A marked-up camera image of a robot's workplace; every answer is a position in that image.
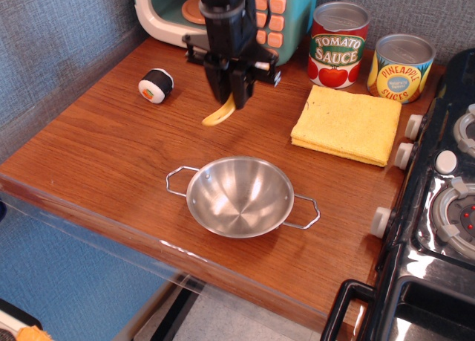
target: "yellow sponge cloth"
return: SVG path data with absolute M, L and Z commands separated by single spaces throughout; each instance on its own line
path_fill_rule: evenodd
M 377 166 L 386 166 L 401 103 L 314 85 L 292 144 Z

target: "stainless steel bowl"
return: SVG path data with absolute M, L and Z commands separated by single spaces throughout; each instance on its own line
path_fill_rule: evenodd
M 197 172 L 186 194 L 170 189 L 170 177 L 183 169 Z M 278 167 L 256 157 L 225 157 L 202 169 L 181 166 L 167 175 L 166 189 L 186 197 L 196 221 L 225 237 L 260 236 L 281 224 L 305 230 L 320 218 L 314 199 L 294 194 L 290 180 Z M 313 202 L 317 216 L 306 226 L 285 222 L 294 197 Z

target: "tomato sauce label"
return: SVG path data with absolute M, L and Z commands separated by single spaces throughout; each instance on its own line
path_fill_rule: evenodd
M 320 86 L 344 88 L 358 78 L 364 38 L 338 33 L 312 36 L 309 50 L 309 77 Z

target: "toy microwave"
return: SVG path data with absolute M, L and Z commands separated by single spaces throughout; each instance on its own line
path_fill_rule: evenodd
M 257 40 L 279 54 L 278 64 L 293 55 L 312 26 L 317 0 L 256 0 Z M 205 33 L 199 0 L 135 0 L 140 24 L 150 36 L 185 47 L 185 34 Z

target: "toy stove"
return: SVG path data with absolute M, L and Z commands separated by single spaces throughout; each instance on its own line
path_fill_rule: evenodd
M 322 340 L 335 340 L 351 299 L 367 303 L 358 340 L 475 340 L 475 49 L 449 62 L 406 137 L 398 201 L 373 220 L 383 238 L 376 286 L 346 281 Z

